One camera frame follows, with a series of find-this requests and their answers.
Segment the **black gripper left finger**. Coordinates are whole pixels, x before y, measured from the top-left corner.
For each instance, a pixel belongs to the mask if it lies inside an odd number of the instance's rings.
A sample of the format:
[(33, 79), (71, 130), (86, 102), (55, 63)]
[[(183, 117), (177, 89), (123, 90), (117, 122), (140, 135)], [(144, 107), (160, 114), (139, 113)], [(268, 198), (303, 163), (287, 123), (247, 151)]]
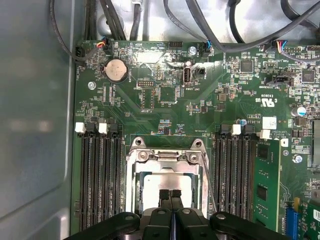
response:
[(159, 191), (158, 208), (145, 210), (142, 216), (122, 212), (69, 237), (68, 240), (169, 240), (172, 211), (170, 191)]

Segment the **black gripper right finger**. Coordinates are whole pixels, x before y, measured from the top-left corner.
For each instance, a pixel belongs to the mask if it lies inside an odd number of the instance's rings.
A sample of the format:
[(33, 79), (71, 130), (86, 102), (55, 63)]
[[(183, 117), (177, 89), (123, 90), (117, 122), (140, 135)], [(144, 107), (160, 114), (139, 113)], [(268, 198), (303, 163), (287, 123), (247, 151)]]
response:
[(172, 210), (179, 240), (283, 240), (284, 235), (228, 212), (205, 218), (196, 208), (184, 207), (180, 190), (172, 191)]

